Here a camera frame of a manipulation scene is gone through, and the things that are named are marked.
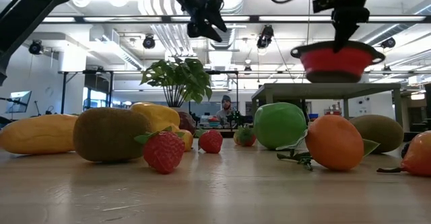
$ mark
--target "computer monitor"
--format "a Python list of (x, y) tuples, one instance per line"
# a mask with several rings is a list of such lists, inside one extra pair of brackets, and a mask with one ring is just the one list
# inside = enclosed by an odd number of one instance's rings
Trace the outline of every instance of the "computer monitor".
[(25, 113), (31, 95), (31, 91), (11, 93), (10, 101), (7, 101), (6, 113)]

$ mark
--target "person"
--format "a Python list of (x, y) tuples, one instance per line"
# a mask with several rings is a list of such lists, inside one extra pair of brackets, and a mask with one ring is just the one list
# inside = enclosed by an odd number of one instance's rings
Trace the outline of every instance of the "person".
[(215, 116), (217, 116), (220, 124), (224, 127), (229, 127), (230, 124), (228, 122), (227, 116), (231, 115), (235, 111), (235, 108), (232, 106), (232, 101), (230, 97), (224, 95), (222, 98), (222, 109), (217, 112)]

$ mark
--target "strawberry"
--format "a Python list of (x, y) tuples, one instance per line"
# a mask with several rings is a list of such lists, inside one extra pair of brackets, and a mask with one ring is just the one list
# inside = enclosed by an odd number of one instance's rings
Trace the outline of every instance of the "strawberry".
[(251, 147), (253, 144), (255, 144), (256, 136), (253, 133), (253, 129), (249, 128), (248, 126), (239, 127), (238, 128), (238, 135), (236, 137), (236, 143), (238, 145), (241, 145), (243, 147)]
[(198, 133), (199, 137), (199, 149), (203, 149), (207, 153), (219, 153), (222, 148), (223, 137), (216, 130), (209, 130), (207, 132)]
[(143, 158), (161, 174), (170, 174), (183, 158), (184, 141), (167, 128), (161, 132), (135, 137), (143, 146)]

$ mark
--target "red colander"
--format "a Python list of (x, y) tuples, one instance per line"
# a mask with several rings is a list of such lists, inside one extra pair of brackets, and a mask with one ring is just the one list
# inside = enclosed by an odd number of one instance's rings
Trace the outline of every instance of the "red colander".
[(301, 60), (311, 83), (357, 83), (370, 65), (384, 61), (384, 54), (362, 42), (349, 41), (333, 52), (333, 41), (293, 48), (290, 54)]

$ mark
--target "wooden table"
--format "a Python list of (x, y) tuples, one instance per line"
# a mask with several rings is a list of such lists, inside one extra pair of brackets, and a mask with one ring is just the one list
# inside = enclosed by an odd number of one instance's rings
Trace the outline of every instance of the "wooden table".
[(220, 154), (185, 153), (164, 176), (142, 160), (107, 165), (74, 153), (0, 151), (4, 224), (431, 223), (430, 178), (377, 174), (397, 157), (373, 155), (348, 173), (277, 160), (225, 140)]
[(349, 118), (349, 99), (392, 91), (395, 120), (403, 126), (400, 89), (399, 83), (265, 83), (251, 97), (252, 111), (255, 115), (257, 100), (343, 100), (343, 116)]

